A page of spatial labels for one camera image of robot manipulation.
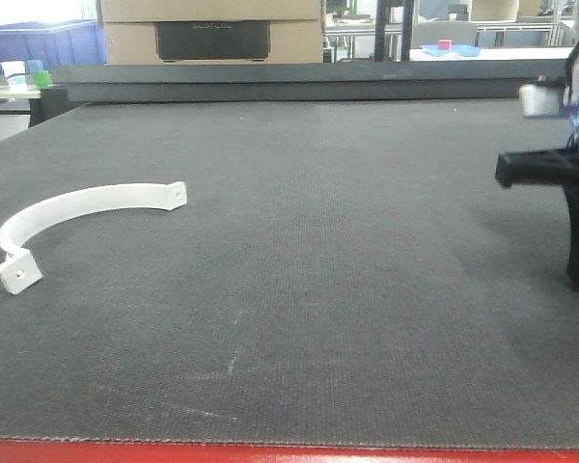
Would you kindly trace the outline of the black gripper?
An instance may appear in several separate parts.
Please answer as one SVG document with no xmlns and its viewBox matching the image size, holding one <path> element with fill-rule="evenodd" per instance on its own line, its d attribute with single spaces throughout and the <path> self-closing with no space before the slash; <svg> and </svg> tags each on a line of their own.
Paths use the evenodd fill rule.
<svg viewBox="0 0 579 463">
<path fill-rule="evenodd" d="M 563 103 L 573 126 L 567 147 L 575 147 L 579 158 L 579 75 L 568 71 L 565 75 Z M 495 179 L 503 188 L 516 184 L 560 185 L 572 167 L 572 150 L 530 150 L 504 152 L 498 155 Z M 579 185 L 563 187 L 570 225 L 570 249 L 566 274 L 579 288 Z"/>
</svg>

